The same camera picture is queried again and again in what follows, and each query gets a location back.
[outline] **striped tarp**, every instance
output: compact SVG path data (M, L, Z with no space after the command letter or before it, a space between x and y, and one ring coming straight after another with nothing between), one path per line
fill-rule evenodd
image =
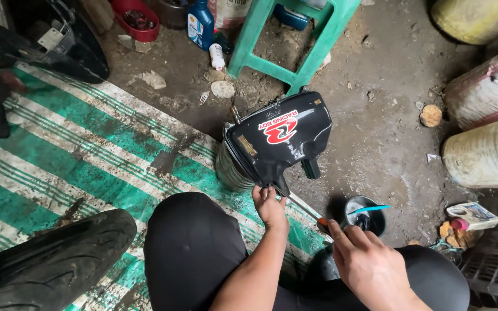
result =
M29 88L4 103L11 136L0 139L0 251L57 225L123 208L136 219L132 246L67 310L151 310L144 281L146 222L174 193L199 191L239 220L251 252L264 232L250 194L217 180L217 141L105 82L89 85L19 64ZM294 203L283 277L298 278L324 236Z

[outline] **motorcycle tire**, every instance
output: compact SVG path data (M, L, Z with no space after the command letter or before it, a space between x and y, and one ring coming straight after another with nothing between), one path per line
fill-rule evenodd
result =
M136 232L133 217L116 209L0 252L0 310L63 310L97 284Z

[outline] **left hand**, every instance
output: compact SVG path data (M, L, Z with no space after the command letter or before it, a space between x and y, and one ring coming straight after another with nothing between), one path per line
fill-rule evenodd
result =
M260 188L255 185L251 192L253 196L254 208L257 210L265 229L281 230L289 233L289 222L284 212L287 198L276 200L276 189L274 187Z

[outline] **dirty ground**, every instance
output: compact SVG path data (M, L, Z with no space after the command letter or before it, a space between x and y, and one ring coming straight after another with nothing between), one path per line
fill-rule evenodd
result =
M308 48L310 27L297 32L272 18L254 53L293 70ZM246 114L285 93L282 82L244 68L232 81L234 98L211 93L199 105L214 78L204 77L211 69L208 54L183 31L161 28L146 54L122 46L119 34L115 25L101 38L111 67L109 81L219 141L222 123L231 120L232 100ZM482 53L440 34L425 1L376 0L359 6L331 51L331 63L309 85L322 94L334 122L329 147L319 160L322 177L309 181L294 166L285 173L290 188L322 214L335 197L362 194L390 204L384 242L395 247L409 240L433 243L444 207L475 200L475 195L450 181L439 159L428 163L427 154L439 155L455 126L448 120L435 128L421 125L416 102L443 109L444 84L481 62ZM151 70L166 80L166 88L129 83Z

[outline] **red tray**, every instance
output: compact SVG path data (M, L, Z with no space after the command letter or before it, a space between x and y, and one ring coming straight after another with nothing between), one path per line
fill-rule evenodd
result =
M159 18L141 0L113 0L111 2L111 7L120 27L122 27L122 29L124 29L124 31L126 31L126 33L128 33L135 40L140 42L151 42L155 41L159 36ZM124 13L129 10L137 10L142 12L143 15L147 17L148 21L155 24L155 28L140 31L130 27L123 19Z

